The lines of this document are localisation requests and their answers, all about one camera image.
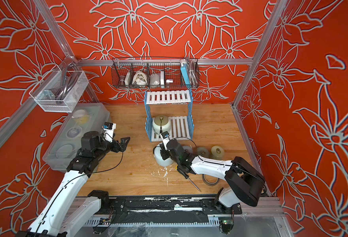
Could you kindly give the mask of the green tea canister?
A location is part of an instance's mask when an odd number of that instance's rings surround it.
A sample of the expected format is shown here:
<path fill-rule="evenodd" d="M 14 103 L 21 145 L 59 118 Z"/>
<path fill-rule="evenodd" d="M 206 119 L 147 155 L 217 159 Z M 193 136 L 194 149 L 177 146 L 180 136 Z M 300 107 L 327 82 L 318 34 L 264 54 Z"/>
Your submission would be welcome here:
<path fill-rule="evenodd" d="M 204 158 L 209 158 L 209 151 L 205 147 L 198 147 L 197 148 L 197 155 L 204 157 Z"/>

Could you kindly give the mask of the pale blue round jar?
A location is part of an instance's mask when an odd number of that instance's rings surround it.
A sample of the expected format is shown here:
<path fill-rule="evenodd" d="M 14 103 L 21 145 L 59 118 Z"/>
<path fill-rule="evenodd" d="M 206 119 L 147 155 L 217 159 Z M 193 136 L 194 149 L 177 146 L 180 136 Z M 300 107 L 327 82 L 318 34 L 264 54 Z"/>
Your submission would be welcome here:
<path fill-rule="evenodd" d="M 153 155 L 156 162 L 160 166 L 166 167 L 173 164 L 174 162 L 170 157 L 170 153 L 165 149 L 163 143 L 160 143 L 153 149 Z"/>

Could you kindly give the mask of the blue white slatted shelf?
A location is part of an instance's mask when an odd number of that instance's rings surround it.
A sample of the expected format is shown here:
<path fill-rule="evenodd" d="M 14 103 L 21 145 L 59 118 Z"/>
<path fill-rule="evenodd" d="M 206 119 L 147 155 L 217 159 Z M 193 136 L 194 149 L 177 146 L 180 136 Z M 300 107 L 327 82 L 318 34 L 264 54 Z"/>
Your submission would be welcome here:
<path fill-rule="evenodd" d="M 171 138 L 183 140 L 185 138 L 192 139 L 194 134 L 194 121 L 192 116 L 193 96 L 190 89 L 187 90 L 167 90 L 167 91 L 147 91 L 144 96 L 144 106 L 146 110 L 145 130 L 148 139 L 151 142 L 159 142 L 162 140 L 159 131 L 164 130 L 163 125 L 155 125 L 155 117 L 151 115 L 151 105 L 187 105 L 186 116 L 169 116 L 163 113 L 163 117 L 167 117 L 168 124 L 171 125 L 168 133 Z"/>

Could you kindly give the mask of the yellow tea canister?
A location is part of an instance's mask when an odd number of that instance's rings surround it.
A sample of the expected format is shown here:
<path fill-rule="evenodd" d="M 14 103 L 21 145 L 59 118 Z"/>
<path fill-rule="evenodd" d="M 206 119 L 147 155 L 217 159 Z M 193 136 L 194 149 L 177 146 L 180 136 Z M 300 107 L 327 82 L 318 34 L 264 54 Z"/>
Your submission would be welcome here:
<path fill-rule="evenodd" d="M 215 145 L 211 148 L 211 158 L 215 160 L 222 160 L 225 156 L 225 151 L 222 147 Z"/>

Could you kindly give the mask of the cream round jar with tassel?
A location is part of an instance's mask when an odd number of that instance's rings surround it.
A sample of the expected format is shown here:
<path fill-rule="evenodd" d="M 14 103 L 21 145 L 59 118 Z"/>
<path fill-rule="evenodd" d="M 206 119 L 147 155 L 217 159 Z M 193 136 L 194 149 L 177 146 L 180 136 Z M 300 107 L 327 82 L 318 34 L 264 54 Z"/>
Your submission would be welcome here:
<path fill-rule="evenodd" d="M 163 132 L 170 132 L 172 129 L 172 123 L 169 117 L 158 115 L 153 119 L 152 127 L 154 133 L 160 135 Z"/>

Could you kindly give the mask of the blue tea canister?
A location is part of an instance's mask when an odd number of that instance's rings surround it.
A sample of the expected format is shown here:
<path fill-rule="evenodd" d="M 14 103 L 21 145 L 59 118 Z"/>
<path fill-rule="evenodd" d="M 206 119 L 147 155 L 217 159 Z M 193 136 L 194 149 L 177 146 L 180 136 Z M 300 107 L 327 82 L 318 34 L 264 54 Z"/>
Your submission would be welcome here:
<path fill-rule="evenodd" d="M 193 149 L 190 146 L 182 146 L 186 153 L 192 154 Z"/>

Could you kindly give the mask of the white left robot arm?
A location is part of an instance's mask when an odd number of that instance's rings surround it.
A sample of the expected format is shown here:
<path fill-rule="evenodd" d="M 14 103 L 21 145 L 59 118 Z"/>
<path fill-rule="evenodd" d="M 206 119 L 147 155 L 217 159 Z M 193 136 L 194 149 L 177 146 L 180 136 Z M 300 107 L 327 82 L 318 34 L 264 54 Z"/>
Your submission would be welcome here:
<path fill-rule="evenodd" d="M 112 215 L 112 206 L 107 191 L 93 190 L 84 203 L 70 216 L 67 212 L 78 192 L 97 170 L 100 161 L 110 152 L 123 153 L 130 137 L 115 140 L 113 130 L 103 133 L 90 131 L 81 139 L 81 148 L 66 169 L 63 180 L 53 197 L 35 221 L 27 228 L 16 233 L 17 237 L 73 237 L 96 213 Z"/>

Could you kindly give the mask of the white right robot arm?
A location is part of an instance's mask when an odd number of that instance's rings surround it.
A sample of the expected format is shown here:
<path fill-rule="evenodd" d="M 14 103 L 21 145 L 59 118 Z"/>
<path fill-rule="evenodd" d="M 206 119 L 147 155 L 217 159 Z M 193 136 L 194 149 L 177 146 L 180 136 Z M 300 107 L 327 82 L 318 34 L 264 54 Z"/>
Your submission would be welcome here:
<path fill-rule="evenodd" d="M 177 172 L 185 179 L 190 180 L 189 174 L 196 174 L 226 181 L 229 187 L 219 191 L 216 204 L 226 208 L 240 202 L 253 207 L 258 205 L 266 181 L 245 159 L 235 157 L 221 161 L 205 158 L 186 151 L 176 139 L 159 144 L 155 151 L 160 152 L 164 161 L 175 162 Z"/>

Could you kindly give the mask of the black yellow screwdriver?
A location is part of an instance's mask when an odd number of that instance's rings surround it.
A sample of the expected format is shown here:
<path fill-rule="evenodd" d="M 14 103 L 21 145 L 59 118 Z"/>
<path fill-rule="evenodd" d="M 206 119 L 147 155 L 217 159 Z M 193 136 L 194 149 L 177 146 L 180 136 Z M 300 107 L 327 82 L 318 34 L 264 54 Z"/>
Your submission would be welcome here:
<path fill-rule="evenodd" d="M 176 170 L 180 173 L 186 180 L 188 180 L 199 192 L 200 188 L 190 179 L 189 175 L 179 166 L 176 166 Z"/>

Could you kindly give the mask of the translucent plastic storage box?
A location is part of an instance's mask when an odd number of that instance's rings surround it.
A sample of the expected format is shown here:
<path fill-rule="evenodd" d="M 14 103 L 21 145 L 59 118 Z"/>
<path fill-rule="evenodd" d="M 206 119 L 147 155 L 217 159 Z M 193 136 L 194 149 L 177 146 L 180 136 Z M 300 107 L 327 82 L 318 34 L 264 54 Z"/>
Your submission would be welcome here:
<path fill-rule="evenodd" d="M 102 132 L 102 126 L 110 121 L 110 112 L 101 103 L 77 104 L 65 119 L 55 138 L 43 156 L 52 170 L 65 172 L 69 163 L 81 148 L 81 138 L 86 132 Z"/>

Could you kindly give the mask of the brown tape roll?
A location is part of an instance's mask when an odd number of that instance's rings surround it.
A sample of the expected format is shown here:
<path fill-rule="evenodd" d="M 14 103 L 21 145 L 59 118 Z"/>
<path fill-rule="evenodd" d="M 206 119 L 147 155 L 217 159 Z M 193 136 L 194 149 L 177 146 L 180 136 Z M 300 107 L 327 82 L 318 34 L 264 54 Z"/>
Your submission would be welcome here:
<path fill-rule="evenodd" d="M 212 186 L 216 186 L 216 185 L 219 183 L 219 178 L 216 178 L 216 179 L 213 180 L 213 181 L 209 181 L 209 180 L 207 180 L 207 175 L 203 174 L 203 175 L 202 175 L 202 181 L 203 181 L 206 185 L 212 187 Z"/>

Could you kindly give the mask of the grey tubes in basket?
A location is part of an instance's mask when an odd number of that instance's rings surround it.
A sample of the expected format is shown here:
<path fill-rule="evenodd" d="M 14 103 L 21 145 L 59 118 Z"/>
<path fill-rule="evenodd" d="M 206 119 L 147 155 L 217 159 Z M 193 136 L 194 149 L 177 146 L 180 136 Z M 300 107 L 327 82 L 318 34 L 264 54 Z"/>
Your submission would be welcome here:
<path fill-rule="evenodd" d="M 58 87 L 43 90 L 44 97 L 48 100 L 64 100 L 77 83 L 80 74 L 78 71 L 63 71 Z"/>

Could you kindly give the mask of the light blue flat box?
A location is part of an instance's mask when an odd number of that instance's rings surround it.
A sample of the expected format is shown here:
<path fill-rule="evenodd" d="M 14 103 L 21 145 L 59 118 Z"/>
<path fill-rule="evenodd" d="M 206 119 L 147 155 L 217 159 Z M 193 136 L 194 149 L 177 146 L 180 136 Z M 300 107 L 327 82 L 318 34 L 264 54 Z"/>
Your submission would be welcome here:
<path fill-rule="evenodd" d="M 189 74 L 188 74 L 188 63 L 186 59 L 181 59 L 180 60 L 180 70 L 182 73 L 184 85 L 186 85 L 187 88 L 191 87 L 190 79 L 189 79 Z"/>

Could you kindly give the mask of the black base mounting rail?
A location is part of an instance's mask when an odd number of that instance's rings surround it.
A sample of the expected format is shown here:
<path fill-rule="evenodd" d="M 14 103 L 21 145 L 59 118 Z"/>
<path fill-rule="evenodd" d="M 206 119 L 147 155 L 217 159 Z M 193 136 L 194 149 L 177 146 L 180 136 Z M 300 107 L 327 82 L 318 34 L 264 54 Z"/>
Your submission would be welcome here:
<path fill-rule="evenodd" d="M 242 205 L 224 207 L 216 195 L 110 196 L 111 205 L 120 213 L 127 212 L 193 212 L 206 215 L 242 214 Z"/>

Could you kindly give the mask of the clear plastic wall basket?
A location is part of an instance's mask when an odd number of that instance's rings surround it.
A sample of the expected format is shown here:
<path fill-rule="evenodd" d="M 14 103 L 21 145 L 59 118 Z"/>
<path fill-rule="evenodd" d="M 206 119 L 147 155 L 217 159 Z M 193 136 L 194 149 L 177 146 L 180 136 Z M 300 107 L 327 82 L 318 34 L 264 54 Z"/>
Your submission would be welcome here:
<path fill-rule="evenodd" d="M 45 112 L 71 113 L 88 84 L 84 71 L 55 66 L 29 95 Z"/>

